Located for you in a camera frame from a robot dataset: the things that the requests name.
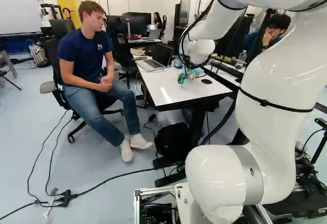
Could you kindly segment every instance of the blue jeans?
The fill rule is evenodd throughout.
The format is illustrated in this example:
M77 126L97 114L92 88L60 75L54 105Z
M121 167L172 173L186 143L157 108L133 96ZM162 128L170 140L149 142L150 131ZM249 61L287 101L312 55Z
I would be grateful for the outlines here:
M114 146L119 146L125 136L99 111L96 102L95 90L76 86L64 86L63 91L69 105L90 125L96 132L103 136ZM114 81L112 89L104 94L123 102L124 115L130 135L140 133L136 103L133 91L127 89L123 83Z

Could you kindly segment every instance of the laptop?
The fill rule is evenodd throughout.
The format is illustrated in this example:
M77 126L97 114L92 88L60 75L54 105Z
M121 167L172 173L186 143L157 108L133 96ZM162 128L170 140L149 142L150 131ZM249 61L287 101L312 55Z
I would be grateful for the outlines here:
M144 38L142 38L142 40L154 40L154 39L158 39L159 36L160 36L160 31L161 31L161 29L153 29L153 30L150 30L149 37L144 37Z
M146 72L152 72L164 69L168 66L172 59L174 49L171 46L158 43L152 53L152 59L137 60L136 64L143 68Z

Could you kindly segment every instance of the navy blue t-shirt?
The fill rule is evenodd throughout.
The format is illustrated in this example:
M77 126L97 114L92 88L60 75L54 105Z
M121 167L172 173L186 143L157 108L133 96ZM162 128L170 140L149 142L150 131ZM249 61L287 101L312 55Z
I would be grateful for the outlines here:
M90 82L97 82L105 53L113 50L106 32L96 32L93 39L87 39L81 29L63 37L58 46L58 58L74 62L75 76Z

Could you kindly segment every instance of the short hair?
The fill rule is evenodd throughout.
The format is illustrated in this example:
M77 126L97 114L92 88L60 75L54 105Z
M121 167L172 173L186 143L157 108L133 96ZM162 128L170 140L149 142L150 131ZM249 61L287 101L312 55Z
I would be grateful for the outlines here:
M82 1L78 8L78 14L80 16L81 22L83 22L83 12L86 12L88 15L90 15L93 11L106 14L106 12L97 2Z
M290 16L286 14L273 14L268 22L268 26L278 28L278 29L287 29L291 23Z

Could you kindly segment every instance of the robotic arm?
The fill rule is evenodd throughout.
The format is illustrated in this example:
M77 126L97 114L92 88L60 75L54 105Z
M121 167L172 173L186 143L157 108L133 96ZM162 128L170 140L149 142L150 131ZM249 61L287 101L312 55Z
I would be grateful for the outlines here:
M299 11L296 25L247 67L236 101L245 146L205 145L186 159L190 191L213 223L233 223L243 205L285 199L295 184L296 136L326 85L326 0L215 0L205 21L182 39L203 62L247 5Z

